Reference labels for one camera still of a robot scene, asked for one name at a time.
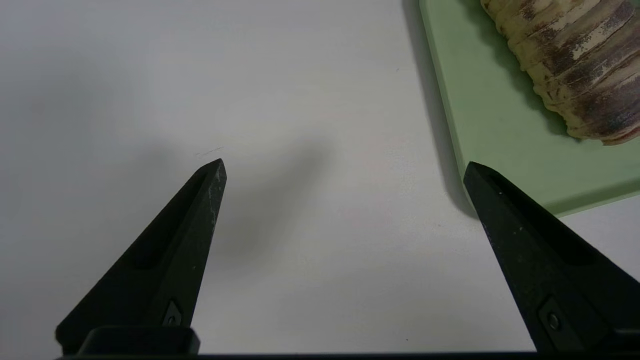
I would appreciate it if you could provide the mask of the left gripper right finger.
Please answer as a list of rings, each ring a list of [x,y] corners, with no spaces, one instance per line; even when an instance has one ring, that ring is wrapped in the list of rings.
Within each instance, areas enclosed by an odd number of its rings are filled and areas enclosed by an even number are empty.
[[[639,353],[633,276],[493,168],[463,183],[538,353]]]

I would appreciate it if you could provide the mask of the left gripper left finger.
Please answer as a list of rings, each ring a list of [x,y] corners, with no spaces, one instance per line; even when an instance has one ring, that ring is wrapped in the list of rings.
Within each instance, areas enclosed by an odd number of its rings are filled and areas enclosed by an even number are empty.
[[[195,171],[55,329],[80,348],[103,327],[190,326],[224,189],[222,159]]]

